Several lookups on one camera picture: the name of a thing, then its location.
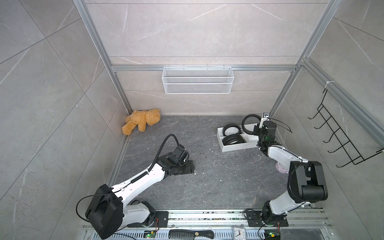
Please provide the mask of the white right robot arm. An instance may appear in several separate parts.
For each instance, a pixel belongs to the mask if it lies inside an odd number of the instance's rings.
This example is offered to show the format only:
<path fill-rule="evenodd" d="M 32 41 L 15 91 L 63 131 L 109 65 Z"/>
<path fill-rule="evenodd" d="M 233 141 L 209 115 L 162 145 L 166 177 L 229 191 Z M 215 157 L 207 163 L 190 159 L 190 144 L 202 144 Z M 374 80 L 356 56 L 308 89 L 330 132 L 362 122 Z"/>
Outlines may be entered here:
<path fill-rule="evenodd" d="M 328 198 L 328 188 L 322 164 L 302 158 L 279 144 L 275 140 L 277 124 L 269 117 L 256 114 L 251 114 L 250 117 L 260 121 L 255 124 L 252 135 L 258 136 L 261 152 L 288 169 L 287 190 L 265 203 L 261 213 L 263 223 L 273 224 L 292 210 L 325 201 Z"/>

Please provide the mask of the black belt with silver buckle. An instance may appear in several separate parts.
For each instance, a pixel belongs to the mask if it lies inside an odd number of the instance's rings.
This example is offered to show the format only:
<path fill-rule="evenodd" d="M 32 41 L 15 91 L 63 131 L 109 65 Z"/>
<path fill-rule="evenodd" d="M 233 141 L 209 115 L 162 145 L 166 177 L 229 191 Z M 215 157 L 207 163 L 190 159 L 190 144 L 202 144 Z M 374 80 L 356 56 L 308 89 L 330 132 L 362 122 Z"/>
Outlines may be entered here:
<path fill-rule="evenodd" d="M 241 134 L 242 133 L 242 129 L 239 125 L 235 124 L 235 123 L 230 123 L 230 124 L 227 124 L 223 127 L 223 130 L 222 130 L 222 134 L 224 137 L 226 136 L 229 136 L 229 135 L 233 135 L 233 134 Z"/>

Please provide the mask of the black belt with dark buckle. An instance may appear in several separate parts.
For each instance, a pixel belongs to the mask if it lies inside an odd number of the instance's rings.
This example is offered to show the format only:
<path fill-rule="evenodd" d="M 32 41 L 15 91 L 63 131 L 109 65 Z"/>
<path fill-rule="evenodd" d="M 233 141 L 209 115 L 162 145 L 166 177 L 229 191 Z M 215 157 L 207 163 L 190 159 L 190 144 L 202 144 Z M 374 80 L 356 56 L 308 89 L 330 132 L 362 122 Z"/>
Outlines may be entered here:
<path fill-rule="evenodd" d="M 240 134 L 231 134 L 223 138 L 224 146 L 246 143 L 246 140 Z"/>

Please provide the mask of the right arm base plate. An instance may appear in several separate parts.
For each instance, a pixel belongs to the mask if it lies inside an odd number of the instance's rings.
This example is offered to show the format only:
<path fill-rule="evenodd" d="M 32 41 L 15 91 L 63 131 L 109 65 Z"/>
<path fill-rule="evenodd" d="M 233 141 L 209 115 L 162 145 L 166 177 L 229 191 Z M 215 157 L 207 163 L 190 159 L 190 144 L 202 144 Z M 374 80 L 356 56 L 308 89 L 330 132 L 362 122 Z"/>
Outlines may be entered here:
<path fill-rule="evenodd" d="M 246 209 L 243 212 L 249 227 L 288 227 L 286 215 L 274 215 L 253 209 Z"/>

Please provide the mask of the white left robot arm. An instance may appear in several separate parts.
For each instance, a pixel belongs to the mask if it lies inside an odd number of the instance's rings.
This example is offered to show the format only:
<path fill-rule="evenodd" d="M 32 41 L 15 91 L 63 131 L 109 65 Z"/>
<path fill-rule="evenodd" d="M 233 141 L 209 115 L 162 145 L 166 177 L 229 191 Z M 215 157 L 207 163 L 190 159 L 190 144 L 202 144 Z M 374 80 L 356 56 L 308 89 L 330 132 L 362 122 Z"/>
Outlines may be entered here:
<path fill-rule="evenodd" d="M 131 225 L 151 226 L 156 210 L 146 201 L 133 204 L 133 200 L 152 185 L 168 176 L 192 174 L 195 170 L 190 154 L 183 147 L 157 157 L 155 164 L 134 177 L 109 187 L 100 186 L 85 212 L 86 220 L 104 240 L 119 229 Z"/>

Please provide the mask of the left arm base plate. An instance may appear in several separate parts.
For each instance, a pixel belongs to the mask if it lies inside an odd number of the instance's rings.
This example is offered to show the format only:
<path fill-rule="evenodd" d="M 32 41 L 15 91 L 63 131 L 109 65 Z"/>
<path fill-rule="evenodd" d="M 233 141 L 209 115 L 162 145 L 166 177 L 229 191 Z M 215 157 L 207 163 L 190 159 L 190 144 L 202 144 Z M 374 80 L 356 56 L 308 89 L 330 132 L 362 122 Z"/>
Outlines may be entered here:
<path fill-rule="evenodd" d="M 165 228 L 168 226 L 169 212 L 158 211 L 154 214 L 151 213 L 143 223 L 133 223 L 128 225 L 128 228 Z"/>

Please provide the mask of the white compartment storage tray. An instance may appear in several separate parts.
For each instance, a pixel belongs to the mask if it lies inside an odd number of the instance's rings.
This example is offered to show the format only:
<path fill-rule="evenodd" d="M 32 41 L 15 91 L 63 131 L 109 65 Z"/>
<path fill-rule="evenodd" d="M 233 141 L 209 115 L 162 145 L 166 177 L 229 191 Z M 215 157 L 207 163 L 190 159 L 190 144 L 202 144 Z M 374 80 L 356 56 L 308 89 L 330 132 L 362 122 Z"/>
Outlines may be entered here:
<path fill-rule="evenodd" d="M 258 141 L 259 141 L 258 136 L 248 135 L 248 134 L 240 134 L 240 136 L 242 136 L 243 139 L 246 141 L 245 143 L 225 146 L 223 143 L 223 139 L 225 138 L 223 135 L 223 129 L 224 129 L 223 127 L 217 128 L 217 138 L 218 138 L 219 146 L 220 146 L 222 152 L 230 152 L 230 151 L 236 151 L 236 150 L 256 148 L 258 145 Z"/>

